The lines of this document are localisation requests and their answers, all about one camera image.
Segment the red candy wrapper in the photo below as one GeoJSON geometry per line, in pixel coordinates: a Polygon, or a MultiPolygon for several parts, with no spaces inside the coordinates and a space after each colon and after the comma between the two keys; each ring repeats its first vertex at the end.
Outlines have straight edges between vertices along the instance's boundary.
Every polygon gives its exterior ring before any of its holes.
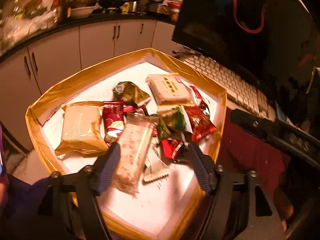
{"type": "Polygon", "coordinates": [[[187,152],[185,143],[176,139],[162,139],[161,148],[164,157],[174,161],[180,161],[187,152]]]}

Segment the beige biscuit bar packet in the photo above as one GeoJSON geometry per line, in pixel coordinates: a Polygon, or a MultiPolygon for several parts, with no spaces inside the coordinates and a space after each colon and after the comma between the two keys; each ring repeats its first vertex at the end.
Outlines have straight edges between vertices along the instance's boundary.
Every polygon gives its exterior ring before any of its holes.
{"type": "Polygon", "coordinates": [[[112,186],[134,196],[143,172],[154,128],[159,123],[156,116],[129,113],[124,130],[118,140],[120,161],[114,173],[112,186]]]}

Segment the white wrinkled snack packet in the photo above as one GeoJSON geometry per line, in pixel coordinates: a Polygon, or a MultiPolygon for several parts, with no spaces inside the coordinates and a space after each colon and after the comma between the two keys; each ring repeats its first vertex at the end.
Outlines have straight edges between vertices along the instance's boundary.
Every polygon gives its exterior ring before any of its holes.
{"type": "Polygon", "coordinates": [[[145,169],[143,173],[144,183],[150,183],[168,176],[170,173],[170,168],[168,165],[160,158],[159,148],[152,144],[148,150],[145,169]]]}

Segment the long red snack packet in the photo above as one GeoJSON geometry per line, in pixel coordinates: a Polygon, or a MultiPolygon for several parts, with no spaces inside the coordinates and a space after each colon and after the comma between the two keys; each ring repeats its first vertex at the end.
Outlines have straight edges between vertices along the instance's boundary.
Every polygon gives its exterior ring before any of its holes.
{"type": "Polygon", "coordinates": [[[104,102],[102,117],[105,129],[104,140],[111,144],[120,138],[124,129],[123,100],[104,102]]]}

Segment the green pea snack packet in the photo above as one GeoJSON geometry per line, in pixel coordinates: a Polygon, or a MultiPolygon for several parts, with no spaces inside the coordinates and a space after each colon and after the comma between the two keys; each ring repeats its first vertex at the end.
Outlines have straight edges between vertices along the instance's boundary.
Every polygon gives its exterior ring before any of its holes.
{"type": "Polygon", "coordinates": [[[159,141],[171,137],[175,132],[193,133],[189,117],[182,105],[161,113],[157,125],[157,137],[159,141]]]}

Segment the small red white sachet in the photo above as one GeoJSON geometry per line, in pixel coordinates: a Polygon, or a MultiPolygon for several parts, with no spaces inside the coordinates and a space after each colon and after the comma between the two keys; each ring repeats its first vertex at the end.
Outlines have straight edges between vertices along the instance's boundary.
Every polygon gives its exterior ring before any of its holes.
{"type": "Polygon", "coordinates": [[[187,88],[189,89],[193,103],[199,106],[203,101],[202,95],[199,93],[199,91],[194,85],[189,85],[187,88]]]}

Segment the olive gold snack packet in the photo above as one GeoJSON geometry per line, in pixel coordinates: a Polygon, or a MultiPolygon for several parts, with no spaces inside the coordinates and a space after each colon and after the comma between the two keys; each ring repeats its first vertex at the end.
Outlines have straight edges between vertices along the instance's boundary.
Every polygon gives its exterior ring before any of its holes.
{"type": "Polygon", "coordinates": [[[118,100],[123,100],[125,105],[141,107],[151,100],[151,96],[130,81],[121,81],[112,92],[118,100]]]}

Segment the large cracker packet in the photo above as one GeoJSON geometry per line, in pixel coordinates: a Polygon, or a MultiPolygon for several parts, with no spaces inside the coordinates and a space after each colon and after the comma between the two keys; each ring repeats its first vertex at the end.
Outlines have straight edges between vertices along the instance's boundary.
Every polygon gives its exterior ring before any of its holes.
{"type": "Polygon", "coordinates": [[[146,83],[159,106],[193,104],[191,93],[177,73],[150,74],[146,83]]]}

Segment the red triangular snack packet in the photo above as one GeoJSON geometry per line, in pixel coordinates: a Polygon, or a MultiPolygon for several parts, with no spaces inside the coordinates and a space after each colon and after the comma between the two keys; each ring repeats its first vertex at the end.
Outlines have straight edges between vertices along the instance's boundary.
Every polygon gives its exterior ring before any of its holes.
{"type": "Polygon", "coordinates": [[[198,142],[216,131],[215,125],[198,106],[185,106],[184,110],[191,124],[193,142],[198,142]]]}

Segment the dark red table cloth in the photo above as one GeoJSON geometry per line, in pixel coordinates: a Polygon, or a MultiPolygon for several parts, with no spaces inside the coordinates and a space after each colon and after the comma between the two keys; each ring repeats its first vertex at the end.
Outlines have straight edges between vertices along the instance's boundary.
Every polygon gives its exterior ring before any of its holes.
{"type": "Polygon", "coordinates": [[[206,193],[196,239],[285,239],[274,200],[278,178],[289,159],[268,143],[230,122],[215,164],[217,186],[206,193]]]}

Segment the golden pastry packet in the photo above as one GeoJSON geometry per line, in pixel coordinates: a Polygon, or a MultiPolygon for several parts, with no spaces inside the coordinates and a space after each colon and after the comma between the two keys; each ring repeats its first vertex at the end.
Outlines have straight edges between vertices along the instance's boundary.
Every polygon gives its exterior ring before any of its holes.
{"type": "Polygon", "coordinates": [[[103,103],[82,101],[64,105],[61,142],[55,155],[78,152],[82,155],[101,154],[108,146],[100,133],[103,103]]]}

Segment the white mechanical keyboard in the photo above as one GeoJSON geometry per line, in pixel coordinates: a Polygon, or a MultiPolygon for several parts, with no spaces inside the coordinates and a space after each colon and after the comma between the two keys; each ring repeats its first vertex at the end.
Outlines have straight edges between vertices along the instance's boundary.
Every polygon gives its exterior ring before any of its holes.
{"type": "Polygon", "coordinates": [[[210,77],[227,91],[229,100],[261,118],[274,121],[276,111],[268,103],[267,97],[254,85],[250,85],[238,74],[213,59],[196,53],[179,53],[180,61],[210,77]]]}

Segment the gold cardboard box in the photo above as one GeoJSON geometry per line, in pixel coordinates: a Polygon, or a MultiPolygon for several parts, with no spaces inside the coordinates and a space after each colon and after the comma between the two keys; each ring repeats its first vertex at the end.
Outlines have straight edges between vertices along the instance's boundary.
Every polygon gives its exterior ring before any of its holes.
{"type": "Polygon", "coordinates": [[[60,81],[28,107],[25,120],[50,172],[76,173],[116,145],[98,197],[107,227],[125,239],[180,239],[204,192],[192,166],[165,159],[153,133],[177,110],[178,139],[216,160],[226,102],[226,90],[210,77],[148,48],[60,81]]]}

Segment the black computer monitor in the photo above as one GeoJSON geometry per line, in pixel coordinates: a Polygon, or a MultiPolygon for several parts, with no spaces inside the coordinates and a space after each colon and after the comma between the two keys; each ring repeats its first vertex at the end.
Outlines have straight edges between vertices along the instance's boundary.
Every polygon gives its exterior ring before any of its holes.
{"type": "Polygon", "coordinates": [[[319,64],[319,0],[183,0],[172,39],[292,98],[319,64]]]}

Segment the white bowl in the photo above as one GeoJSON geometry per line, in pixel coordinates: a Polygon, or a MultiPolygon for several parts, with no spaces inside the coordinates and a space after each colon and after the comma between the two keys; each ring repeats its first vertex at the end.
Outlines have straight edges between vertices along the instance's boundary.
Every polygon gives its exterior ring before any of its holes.
{"type": "Polygon", "coordinates": [[[70,19],[86,18],[93,12],[94,9],[95,9],[95,6],[79,7],[79,8],[71,9],[69,18],[70,19]]]}

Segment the dark glass bottle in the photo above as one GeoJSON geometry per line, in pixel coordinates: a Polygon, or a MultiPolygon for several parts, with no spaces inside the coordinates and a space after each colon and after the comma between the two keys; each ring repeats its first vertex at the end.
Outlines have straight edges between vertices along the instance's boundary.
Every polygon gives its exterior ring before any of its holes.
{"type": "Polygon", "coordinates": [[[62,0],[61,2],[61,20],[65,22],[68,19],[70,10],[70,0],[62,0]]]}

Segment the black wok with lid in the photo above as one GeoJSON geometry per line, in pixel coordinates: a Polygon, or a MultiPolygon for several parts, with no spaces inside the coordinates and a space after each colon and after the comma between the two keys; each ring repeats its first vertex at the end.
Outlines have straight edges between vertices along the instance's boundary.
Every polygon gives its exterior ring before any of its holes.
{"type": "Polygon", "coordinates": [[[140,0],[98,0],[97,3],[104,9],[120,8],[126,2],[140,1],[140,0]]]}

